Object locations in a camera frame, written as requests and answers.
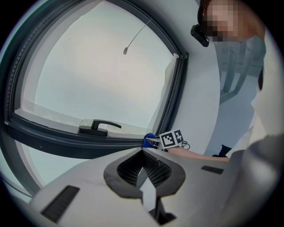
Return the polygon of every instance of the window handle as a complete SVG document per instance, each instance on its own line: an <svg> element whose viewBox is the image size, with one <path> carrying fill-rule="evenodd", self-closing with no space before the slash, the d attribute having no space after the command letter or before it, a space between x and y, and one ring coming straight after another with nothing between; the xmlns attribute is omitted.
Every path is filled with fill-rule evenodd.
<svg viewBox="0 0 284 227"><path fill-rule="evenodd" d="M104 120L93 120L91 128L93 130L98 130L99 124L113 125L113 126L121 129L121 125L118 125L118 124L111 122L111 121L104 121Z"/></svg>
<svg viewBox="0 0 284 227"><path fill-rule="evenodd" d="M111 121L93 120L91 127L80 125L78 133L106 137L108 131L106 129L99 129L99 124L112 125L121 129L121 125L118 125Z"/></svg>

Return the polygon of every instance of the wire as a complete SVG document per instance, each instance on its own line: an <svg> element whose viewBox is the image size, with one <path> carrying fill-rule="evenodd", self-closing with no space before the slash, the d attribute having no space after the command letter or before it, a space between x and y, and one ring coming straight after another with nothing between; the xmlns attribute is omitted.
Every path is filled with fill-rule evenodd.
<svg viewBox="0 0 284 227"><path fill-rule="evenodd" d="M152 18L151 18L151 20L152 20ZM149 20L149 21L147 22L147 24L148 24L151 20ZM145 26L146 26L147 24L145 24L143 28L145 28ZM138 34L142 31L143 28L141 28L141 30L137 33L136 36L138 36ZM134 39L136 38L136 36L134 37ZM130 44L132 44L132 42L134 41L134 39L131 41ZM128 45L128 47L130 46L130 44ZM127 47L127 48L128 48L128 47Z"/></svg>
<svg viewBox="0 0 284 227"><path fill-rule="evenodd" d="M182 148L185 148L185 146L187 146L187 145L189 146L187 150L189 150L190 149L190 145L187 143L187 141L181 142L181 147Z"/></svg>

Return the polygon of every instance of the window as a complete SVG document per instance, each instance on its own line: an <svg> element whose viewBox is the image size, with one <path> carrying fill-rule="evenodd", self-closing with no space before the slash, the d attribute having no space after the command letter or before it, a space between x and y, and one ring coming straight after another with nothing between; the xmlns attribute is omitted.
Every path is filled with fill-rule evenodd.
<svg viewBox="0 0 284 227"><path fill-rule="evenodd" d="M21 156L24 168L20 165L13 165L10 169L0 150L0 176L10 193L26 202L29 202L39 189L72 167L87 161L85 159L60 157L41 152L17 141L15 143L17 149L14 149L13 153L17 153L15 156ZM16 177L13 172L20 172L20 174ZM27 180L25 175L30 175L31 178ZM34 189L32 184L36 184L37 189Z"/></svg>
<svg viewBox="0 0 284 227"><path fill-rule="evenodd" d="M14 58L6 69L9 136L49 154L90 159L166 130L187 54L161 20L122 0L48 1L40 10L11 41L21 43L17 52L5 53ZM106 136L80 133L93 119L122 127L100 124Z"/></svg>

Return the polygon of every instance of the white shirt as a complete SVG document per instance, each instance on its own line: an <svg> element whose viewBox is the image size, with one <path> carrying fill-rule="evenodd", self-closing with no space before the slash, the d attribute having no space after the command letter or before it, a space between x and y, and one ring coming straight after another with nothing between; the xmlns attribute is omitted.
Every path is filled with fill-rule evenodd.
<svg viewBox="0 0 284 227"><path fill-rule="evenodd" d="M266 54L264 57L263 87L252 102L253 122L249 130L226 154L231 157L238 150L247 149L252 143L267 135L284 133L284 70L283 58L268 29L264 38Z"/></svg>

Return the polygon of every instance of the vent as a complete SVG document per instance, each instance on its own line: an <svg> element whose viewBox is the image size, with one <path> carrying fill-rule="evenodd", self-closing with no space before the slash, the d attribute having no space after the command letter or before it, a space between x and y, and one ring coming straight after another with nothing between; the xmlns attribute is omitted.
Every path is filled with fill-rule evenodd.
<svg viewBox="0 0 284 227"><path fill-rule="evenodd" d="M57 223L80 189L73 186L64 188L41 214L54 223Z"/></svg>
<svg viewBox="0 0 284 227"><path fill-rule="evenodd" d="M118 166L117 172L127 183L136 187L138 174L142 167L154 187L158 187L167 180L172 172L170 166L144 151L140 151L122 162Z"/></svg>
<svg viewBox="0 0 284 227"><path fill-rule="evenodd" d="M222 168L216 168L216 167L207 166L207 165L203 166L201 169L208 171L208 172L213 172L216 174L222 174L224 171L224 169Z"/></svg>

